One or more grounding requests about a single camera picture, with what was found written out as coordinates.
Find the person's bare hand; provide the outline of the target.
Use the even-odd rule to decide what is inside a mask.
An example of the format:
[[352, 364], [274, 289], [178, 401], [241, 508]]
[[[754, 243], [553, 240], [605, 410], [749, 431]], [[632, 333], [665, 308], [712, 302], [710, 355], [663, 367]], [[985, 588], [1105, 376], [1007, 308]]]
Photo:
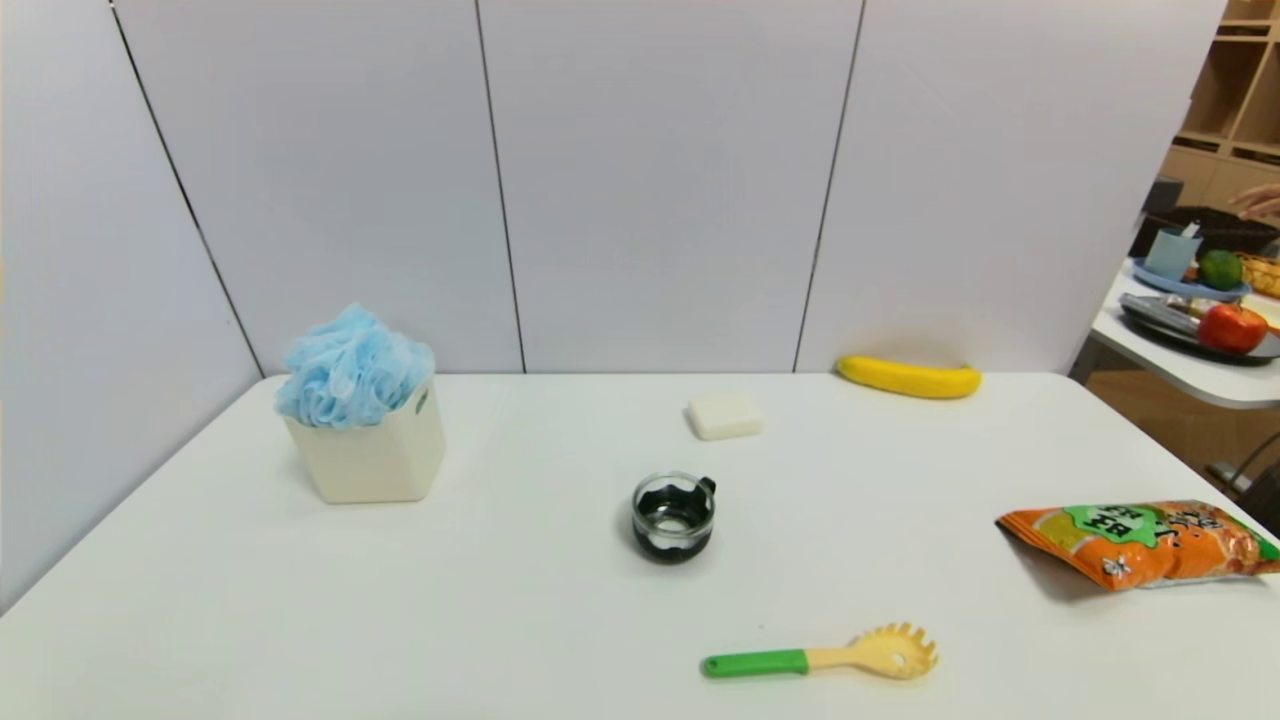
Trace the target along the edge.
[[1277, 217], [1280, 208], [1280, 183], [1260, 184], [1231, 197], [1228, 204], [1235, 209], [1243, 220], [1258, 220]]

